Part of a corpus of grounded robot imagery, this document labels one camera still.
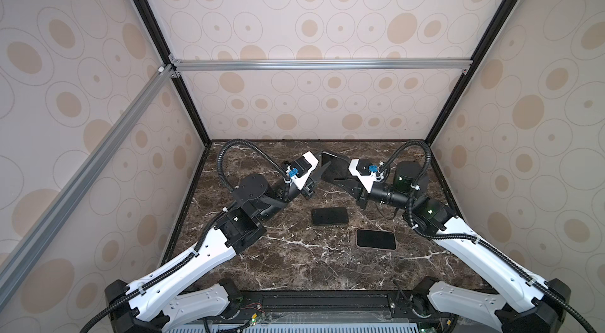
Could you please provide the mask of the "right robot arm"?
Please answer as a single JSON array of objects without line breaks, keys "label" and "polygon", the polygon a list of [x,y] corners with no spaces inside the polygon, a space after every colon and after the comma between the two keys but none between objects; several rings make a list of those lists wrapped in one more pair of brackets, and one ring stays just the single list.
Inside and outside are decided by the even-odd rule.
[{"label": "right robot arm", "polygon": [[422,299],[442,313],[452,313],[499,332],[557,332],[567,312],[560,303],[570,298],[570,288],[558,279],[546,279],[485,241],[446,205],[425,194],[429,179],[424,166],[403,161],[388,173],[369,160],[324,153],[321,165],[326,183],[338,186],[365,207],[372,201],[400,208],[414,230],[455,254],[492,288],[479,292],[428,280],[420,285]]}]

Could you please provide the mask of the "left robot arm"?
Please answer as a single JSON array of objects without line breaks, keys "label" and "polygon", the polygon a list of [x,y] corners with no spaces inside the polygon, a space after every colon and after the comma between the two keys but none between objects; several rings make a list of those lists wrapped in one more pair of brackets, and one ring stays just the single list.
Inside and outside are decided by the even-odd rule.
[{"label": "left robot arm", "polygon": [[214,217],[199,242],[147,276],[107,287],[113,331],[168,332],[204,318],[237,317],[244,297],[231,279],[191,293],[187,288],[256,243],[266,233],[264,219],[299,195],[311,198],[326,169],[294,167],[286,171],[290,180],[275,186],[260,174],[245,177],[231,192],[233,204]]}]

